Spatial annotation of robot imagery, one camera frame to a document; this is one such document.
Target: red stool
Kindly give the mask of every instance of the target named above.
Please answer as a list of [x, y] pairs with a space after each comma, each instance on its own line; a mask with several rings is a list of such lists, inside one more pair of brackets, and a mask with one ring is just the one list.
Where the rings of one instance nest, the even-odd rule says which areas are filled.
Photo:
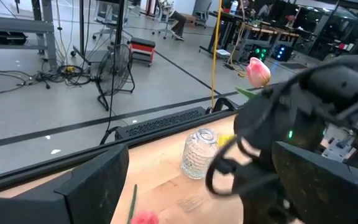
[[150, 67], [153, 62], [155, 42], [133, 37], [129, 43], [132, 59], [148, 62]]

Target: gray floor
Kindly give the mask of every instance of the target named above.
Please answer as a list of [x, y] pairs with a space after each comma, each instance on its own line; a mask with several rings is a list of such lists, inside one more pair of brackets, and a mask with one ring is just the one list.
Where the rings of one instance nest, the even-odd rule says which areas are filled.
[[[28, 2], [30, 1], [22, 1], [21, 7], [24, 9], [18, 14], [13, 1], [2, 0], [0, 16], [31, 19], [30, 8], [24, 5], [29, 4]], [[57, 18], [55, 1], [53, 3], [54, 16]], [[67, 50], [71, 50], [73, 45], [79, 44], [78, 0], [59, 0], [58, 3], [62, 19], [63, 43]], [[85, 17], [87, 17], [88, 1], [85, 5]], [[116, 114], [127, 114], [127, 118], [123, 121], [113, 121], [112, 126], [147, 121], [197, 106], [205, 108], [210, 106], [208, 97], [211, 96], [211, 90], [201, 82], [211, 86], [212, 60], [206, 53], [198, 52], [198, 46], [208, 43], [212, 28], [187, 27], [184, 34], [186, 40], [179, 42], [171, 39], [170, 36], [163, 40], [161, 36], [152, 35], [151, 29], [162, 25], [144, 16], [129, 16], [128, 19], [129, 22], [124, 29], [127, 33], [124, 35], [128, 39], [133, 35], [155, 41], [158, 54], [155, 55], [150, 68], [143, 63], [134, 63], [132, 74], [136, 82], [135, 91], [132, 94], [118, 93], [113, 97], [113, 111]], [[91, 21], [90, 35], [101, 28], [101, 25]], [[57, 30], [55, 36], [60, 50], [63, 51]], [[89, 38], [88, 49], [99, 46], [99, 49], [106, 49], [108, 44], [107, 37], [102, 37], [100, 40]], [[78, 57], [70, 57], [69, 60], [72, 64], [82, 63]], [[0, 70], [22, 70], [35, 74], [41, 70], [41, 65], [42, 60], [36, 51], [0, 50]], [[266, 61], [266, 65], [272, 71], [272, 83], [287, 80], [294, 74], [293, 71], [281, 67], [271, 59]], [[0, 77], [0, 91], [12, 88], [17, 83], [18, 80]], [[50, 90], [45, 89], [45, 85], [41, 83], [0, 94], [0, 174], [96, 146], [102, 138], [107, 123], [57, 134], [46, 134], [39, 138], [31, 137], [31, 133], [54, 133], [55, 128], [108, 117], [108, 113], [96, 100], [98, 92], [94, 84], [81, 87], [69, 87], [63, 83], [50, 85]], [[246, 78], [238, 77], [235, 72], [225, 69], [222, 61], [218, 61], [216, 90], [225, 94], [233, 92], [236, 86], [251, 87]], [[232, 95], [228, 98], [238, 104], [245, 102], [244, 97], [240, 95]], [[197, 99], [201, 100], [197, 103], [189, 103]], [[54, 149], [59, 149], [60, 152], [51, 154]]]

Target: pink flower bud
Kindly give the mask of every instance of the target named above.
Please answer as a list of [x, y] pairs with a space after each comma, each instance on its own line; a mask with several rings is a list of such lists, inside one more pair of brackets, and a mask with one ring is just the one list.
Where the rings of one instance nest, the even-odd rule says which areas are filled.
[[247, 66], [247, 76], [249, 83], [253, 87], [262, 87], [270, 81], [269, 68], [259, 59], [252, 57]]
[[158, 224], [158, 216], [154, 212], [140, 212], [132, 218], [131, 224]]

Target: green led light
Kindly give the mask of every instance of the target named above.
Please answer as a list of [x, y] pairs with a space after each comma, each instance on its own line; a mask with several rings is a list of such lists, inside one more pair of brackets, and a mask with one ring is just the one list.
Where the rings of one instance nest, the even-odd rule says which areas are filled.
[[290, 132], [288, 132], [288, 138], [291, 139], [291, 138], [292, 138], [292, 135], [293, 135], [293, 131], [290, 130]]

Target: clear glass jar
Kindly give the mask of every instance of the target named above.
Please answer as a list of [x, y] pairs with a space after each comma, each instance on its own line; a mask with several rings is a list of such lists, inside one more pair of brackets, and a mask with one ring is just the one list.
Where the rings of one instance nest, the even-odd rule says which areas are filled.
[[188, 177], [202, 179], [217, 151], [218, 135], [201, 128], [187, 137], [180, 168]]

